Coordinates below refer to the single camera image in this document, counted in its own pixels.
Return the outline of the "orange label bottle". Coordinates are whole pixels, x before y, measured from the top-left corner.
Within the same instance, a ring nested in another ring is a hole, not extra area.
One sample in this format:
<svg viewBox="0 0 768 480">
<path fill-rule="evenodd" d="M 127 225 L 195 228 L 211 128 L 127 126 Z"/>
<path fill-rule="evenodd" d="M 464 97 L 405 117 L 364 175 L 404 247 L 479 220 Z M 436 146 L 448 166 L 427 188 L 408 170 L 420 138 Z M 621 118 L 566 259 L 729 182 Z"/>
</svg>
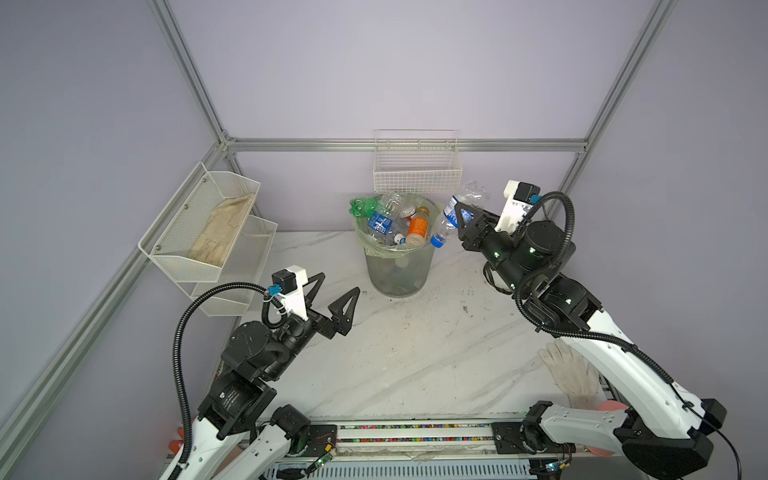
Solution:
<svg viewBox="0 0 768 480">
<path fill-rule="evenodd" d="M 426 206 L 419 206 L 411 216 L 408 233 L 405 237 L 405 243 L 409 247 L 419 247 L 426 242 L 429 216 L 430 210 Z"/>
</svg>

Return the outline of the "clear bottle blue label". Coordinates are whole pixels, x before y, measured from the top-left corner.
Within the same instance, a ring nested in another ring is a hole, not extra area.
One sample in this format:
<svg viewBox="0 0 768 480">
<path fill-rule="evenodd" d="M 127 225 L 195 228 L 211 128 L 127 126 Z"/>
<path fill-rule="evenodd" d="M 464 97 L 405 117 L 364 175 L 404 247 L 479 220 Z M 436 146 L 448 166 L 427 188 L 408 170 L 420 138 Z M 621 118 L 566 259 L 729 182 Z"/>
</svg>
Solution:
<svg viewBox="0 0 768 480">
<path fill-rule="evenodd" d="M 370 231 L 372 238 L 380 245 L 393 247 L 398 245 L 404 245 L 406 243 L 407 230 L 399 226 L 392 226 L 387 234 L 382 234 L 380 231 L 372 229 Z"/>
</svg>

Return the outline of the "small blue label bottle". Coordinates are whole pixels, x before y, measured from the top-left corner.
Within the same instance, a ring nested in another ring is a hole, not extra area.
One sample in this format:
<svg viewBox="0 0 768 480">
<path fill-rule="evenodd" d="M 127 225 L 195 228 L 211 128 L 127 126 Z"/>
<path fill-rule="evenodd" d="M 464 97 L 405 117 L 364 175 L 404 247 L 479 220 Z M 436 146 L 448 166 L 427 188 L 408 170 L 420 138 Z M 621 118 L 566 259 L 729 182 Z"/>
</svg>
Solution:
<svg viewBox="0 0 768 480">
<path fill-rule="evenodd" d="M 388 235 L 394 220 L 400 217 L 404 202 L 403 195 L 398 192 L 384 193 L 378 199 L 374 211 L 368 220 L 370 232 L 382 236 Z"/>
</svg>

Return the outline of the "green soda bottle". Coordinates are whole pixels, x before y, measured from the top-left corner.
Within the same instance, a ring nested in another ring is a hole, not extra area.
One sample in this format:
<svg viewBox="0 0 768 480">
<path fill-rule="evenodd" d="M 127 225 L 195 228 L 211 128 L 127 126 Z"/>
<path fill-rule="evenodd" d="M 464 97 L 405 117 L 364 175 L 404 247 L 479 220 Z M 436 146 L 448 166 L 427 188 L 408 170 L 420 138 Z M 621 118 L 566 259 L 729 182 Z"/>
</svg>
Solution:
<svg viewBox="0 0 768 480">
<path fill-rule="evenodd" d="M 377 198 L 358 197 L 349 201 L 349 213 L 355 218 L 370 218 L 378 206 Z"/>
</svg>

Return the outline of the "red white label bottle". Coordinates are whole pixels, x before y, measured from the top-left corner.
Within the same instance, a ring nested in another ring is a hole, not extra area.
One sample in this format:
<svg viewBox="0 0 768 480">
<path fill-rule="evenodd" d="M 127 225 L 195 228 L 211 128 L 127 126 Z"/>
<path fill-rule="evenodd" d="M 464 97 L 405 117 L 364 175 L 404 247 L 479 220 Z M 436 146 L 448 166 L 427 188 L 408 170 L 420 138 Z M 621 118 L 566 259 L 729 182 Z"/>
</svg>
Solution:
<svg viewBox="0 0 768 480">
<path fill-rule="evenodd" d="M 404 205 L 400 210 L 400 217 L 403 219 L 410 219 L 413 217 L 413 215 L 416 213 L 417 209 L 420 207 L 418 203 L 408 203 Z"/>
</svg>

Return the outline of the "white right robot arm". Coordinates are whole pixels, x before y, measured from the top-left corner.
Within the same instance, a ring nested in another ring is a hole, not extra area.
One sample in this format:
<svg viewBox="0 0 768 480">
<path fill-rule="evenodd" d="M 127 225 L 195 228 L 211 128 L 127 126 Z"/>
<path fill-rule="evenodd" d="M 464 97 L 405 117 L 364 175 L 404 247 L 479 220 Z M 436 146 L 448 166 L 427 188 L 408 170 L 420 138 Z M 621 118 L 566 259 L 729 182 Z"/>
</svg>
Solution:
<svg viewBox="0 0 768 480">
<path fill-rule="evenodd" d="M 628 339 L 594 295 L 563 274 L 576 251 L 569 197 L 544 195 L 513 221 L 511 232 L 500 216 L 472 205 L 457 203 L 455 215 L 463 248 L 484 256 L 523 317 L 580 354 L 629 403 L 623 411 L 600 412 L 539 401 L 519 425 L 520 448 L 539 453 L 582 444 L 617 452 L 655 479 L 705 468 L 725 407 L 684 389 Z"/>
</svg>

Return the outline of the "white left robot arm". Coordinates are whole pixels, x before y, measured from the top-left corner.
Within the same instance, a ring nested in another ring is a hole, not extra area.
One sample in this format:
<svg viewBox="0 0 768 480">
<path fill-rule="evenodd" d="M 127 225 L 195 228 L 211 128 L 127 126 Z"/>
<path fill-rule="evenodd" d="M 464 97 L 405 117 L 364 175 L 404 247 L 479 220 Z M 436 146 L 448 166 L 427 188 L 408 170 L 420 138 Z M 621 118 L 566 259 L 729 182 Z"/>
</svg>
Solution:
<svg viewBox="0 0 768 480">
<path fill-rule="evenodd" d="M 269 419 L 262 415 L 277 395 L 274 382 L 316 335 L 332 339 L 352 329 L 360 288 L 333 301 L 323 315 L 312 305 L 324 280 L 324 273 L 309 276 L 291 266 L 273 273 L 268 286 L 228 282 L 192 301 L 177 324 L 172 346 L 183 438 L 163 478 L 263 479 L 276 462 L 309 447 L 311 422 L 294 406 L 277 408 Z M 182 370 L 183 336 L 206 301 L 232 290 L 260 294 L 260 317 L 235 328 L 221 353 L 222 373 L 192 410 Z"/>
</svg>

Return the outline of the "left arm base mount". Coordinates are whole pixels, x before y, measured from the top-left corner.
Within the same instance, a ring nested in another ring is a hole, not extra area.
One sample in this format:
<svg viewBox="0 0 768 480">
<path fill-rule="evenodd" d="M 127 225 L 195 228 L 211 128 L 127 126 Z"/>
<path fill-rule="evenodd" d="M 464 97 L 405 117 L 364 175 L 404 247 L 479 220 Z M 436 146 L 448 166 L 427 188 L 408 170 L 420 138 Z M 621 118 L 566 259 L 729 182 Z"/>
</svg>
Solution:
<svg viewBox="0 0 768 480">
<path fill-rule="evenodd" d="M 259 460 L 278 461 L 292 457 L 319 457 L 337 443 L 338 427 L 310 425 L 293 436 L 276 424 L 262 427 L 244 453 Z"/>
</svg>

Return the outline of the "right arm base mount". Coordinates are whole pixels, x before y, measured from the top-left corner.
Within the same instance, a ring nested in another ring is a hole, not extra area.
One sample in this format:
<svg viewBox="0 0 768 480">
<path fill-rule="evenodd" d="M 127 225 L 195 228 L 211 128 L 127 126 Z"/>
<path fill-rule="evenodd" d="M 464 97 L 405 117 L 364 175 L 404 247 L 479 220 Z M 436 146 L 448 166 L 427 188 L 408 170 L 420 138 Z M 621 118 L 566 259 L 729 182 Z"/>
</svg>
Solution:
<svg viewBox="0 0 768 480">
<path fill-rule="evenodd" d="M 528 427 L 522 421 L 494 422 L 492 438 L 498 454 L 565 454 L 574 445 L 553 442 L 539 427 Z"/>
</svg>

